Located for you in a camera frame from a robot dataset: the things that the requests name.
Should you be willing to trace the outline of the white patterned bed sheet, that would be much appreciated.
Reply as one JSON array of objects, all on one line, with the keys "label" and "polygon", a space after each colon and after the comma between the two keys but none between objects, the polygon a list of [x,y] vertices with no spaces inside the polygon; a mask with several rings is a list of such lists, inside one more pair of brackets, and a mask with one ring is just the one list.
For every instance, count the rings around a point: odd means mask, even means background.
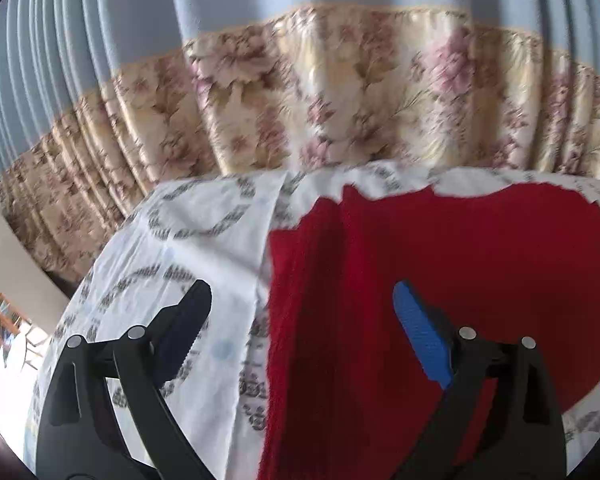
[{"label": "white patterned bed sheet", "polygon": [[159,185],[108,242],[60,319],[33,389],[23,461],[35,463],[38,421],[68,338],[116,339],[179,302],[201,279],[214,289],[209,326],[162,392],[215,477],[256,478],[268,418],[268,233],[295,226],[321,197],[340,200],[349,184],[369,198],[383,198],[423,188],[471,197],[521,183],[578,192],[600,211],[600,181],[594,179],[534,171],[435,170],[398,162]]}]

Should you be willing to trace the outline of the red knitted garment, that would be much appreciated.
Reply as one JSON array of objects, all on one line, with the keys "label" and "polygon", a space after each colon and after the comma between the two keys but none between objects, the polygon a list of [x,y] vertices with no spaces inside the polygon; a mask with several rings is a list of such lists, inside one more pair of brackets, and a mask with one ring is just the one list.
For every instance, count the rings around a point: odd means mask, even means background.
[{"label": "red knitted garment", "polygon": [[577,192],[349,186],[268,246],[263,479],[387,479],[411,451],[442,390],[394,312],[399,282],[480,336],[533,338],[565,410],[600,382],[600,207]]}]

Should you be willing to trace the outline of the blue floral curtain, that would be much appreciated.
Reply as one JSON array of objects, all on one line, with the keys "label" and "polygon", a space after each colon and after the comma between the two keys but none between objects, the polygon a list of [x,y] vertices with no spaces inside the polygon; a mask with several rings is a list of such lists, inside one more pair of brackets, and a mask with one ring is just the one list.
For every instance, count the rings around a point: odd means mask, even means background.
[{"label": "blue floral curtain", "polygon": [[0,2],[0,206],[66,281],[161,182],[377,159],[600,180],[600,0]]}]

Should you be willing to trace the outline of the beige board panel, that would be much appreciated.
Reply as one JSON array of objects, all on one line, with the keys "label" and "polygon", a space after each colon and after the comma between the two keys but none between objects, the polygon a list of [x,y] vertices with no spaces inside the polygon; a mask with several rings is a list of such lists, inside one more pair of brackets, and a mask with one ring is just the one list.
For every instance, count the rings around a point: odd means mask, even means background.
[{"label": "beige board panel", "polygon": [[68,297],[38,266],[0,211],[0,291],[22,314],[50,334]]}]

